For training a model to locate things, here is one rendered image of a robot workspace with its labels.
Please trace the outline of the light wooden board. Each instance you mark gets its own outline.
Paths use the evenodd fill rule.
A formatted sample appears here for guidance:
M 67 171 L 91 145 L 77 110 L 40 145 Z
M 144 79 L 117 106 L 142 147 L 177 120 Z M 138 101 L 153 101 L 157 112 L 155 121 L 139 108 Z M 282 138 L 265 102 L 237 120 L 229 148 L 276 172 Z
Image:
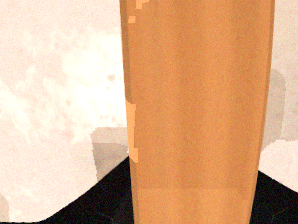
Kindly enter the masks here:
M 249 224 L 275 0 L 118 0 L 134 224 Z

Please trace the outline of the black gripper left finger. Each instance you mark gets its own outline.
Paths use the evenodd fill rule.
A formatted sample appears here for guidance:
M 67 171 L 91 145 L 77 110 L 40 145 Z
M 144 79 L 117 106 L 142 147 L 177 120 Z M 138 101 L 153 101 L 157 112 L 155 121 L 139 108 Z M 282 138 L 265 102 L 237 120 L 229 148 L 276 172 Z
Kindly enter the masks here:
M 129 156 L 49 218 L 33 222 L 0 221 L 0 224 L 134 224 Z

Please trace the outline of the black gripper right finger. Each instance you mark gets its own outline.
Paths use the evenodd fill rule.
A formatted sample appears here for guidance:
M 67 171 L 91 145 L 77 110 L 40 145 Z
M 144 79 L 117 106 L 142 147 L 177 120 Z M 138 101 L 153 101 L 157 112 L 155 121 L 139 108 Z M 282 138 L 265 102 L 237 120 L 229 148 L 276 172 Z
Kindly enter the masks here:
M 258 171 L 249 224 L 298 224 L 298 192 Z

